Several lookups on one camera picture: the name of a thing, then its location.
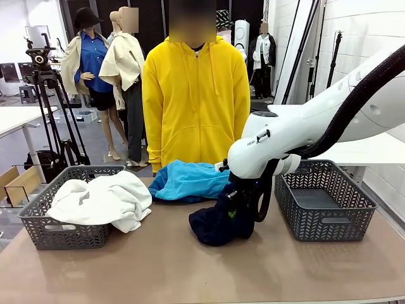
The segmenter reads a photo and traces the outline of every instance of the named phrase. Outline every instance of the black hat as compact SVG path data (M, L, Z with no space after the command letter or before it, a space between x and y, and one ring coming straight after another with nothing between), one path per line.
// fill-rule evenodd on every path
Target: black hat
M226 9L221 9L220 11L216 11L216 28L220 29L222 27L226 27L230 29L234 25L229 18L229 12Z
M103 20L97 17L90 8L80 8L75 15L75 28L86 29L87 27L92 27L102 21Z

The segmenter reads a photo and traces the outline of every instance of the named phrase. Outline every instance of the black bag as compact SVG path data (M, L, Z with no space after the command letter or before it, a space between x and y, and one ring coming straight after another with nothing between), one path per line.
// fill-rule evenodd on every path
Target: black bag
M55 152L51 152L50 150L40 150L37 151L37 154L45 180L48 184L68 167L68 165L61 159L60 155ZM28 153L27 161L24 163L24 169L28 170L32 165L31 155Z

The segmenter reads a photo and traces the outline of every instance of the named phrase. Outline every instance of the woven plastic basket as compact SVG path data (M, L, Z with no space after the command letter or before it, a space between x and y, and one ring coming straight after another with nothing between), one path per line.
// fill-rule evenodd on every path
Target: woven plastic basket
M64 169L52 183L20 212L32 242L38 250L77 250L104 246L109 225L73 225L46 216L59 188L70 179L89 182L100 175L114 175L124 166L72 166Z
M302 161L293 174L277 176L275 196L299 241L361 241L377 208L332 161Z

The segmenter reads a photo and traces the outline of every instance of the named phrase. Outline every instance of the dark blue garment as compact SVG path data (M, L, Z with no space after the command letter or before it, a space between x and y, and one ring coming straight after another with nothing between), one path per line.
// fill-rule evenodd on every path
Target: dark blue garment
M254 230L253 213L243 205L234 211L235 206L230 205L228 198L228 194L233 191L234 185L226 185L214 207L200 209L189 215L191 229L203 244L223 246L235 238L251 237Z
M209 163L184 163L175 160L158 171L149 192L153 199L198 203L203 198L216 200L229 183L229 170L217 172Z
M85 80L84 84L86 87L91 87L93 90L101 93L111 92L113 86L99 78L101 65L107 54L107 47L104 41L97 35L94 39L91 39L84 31L81 38L80 70L75 74L75 82L79 82L81 73L90 72L95 78L93 80Z

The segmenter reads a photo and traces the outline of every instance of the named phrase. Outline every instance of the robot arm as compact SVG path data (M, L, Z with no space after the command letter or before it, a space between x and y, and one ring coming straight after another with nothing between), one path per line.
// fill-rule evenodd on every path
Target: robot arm
M400 74L404 70L405 46L388 49L288 117L253 113L243 138L228 152L231 173L241 179L258 179L270 160L284 159L282 163L289 155L315 157L338 141L371 137L405 123L405 77ZM299 158L289 161L291 172Z

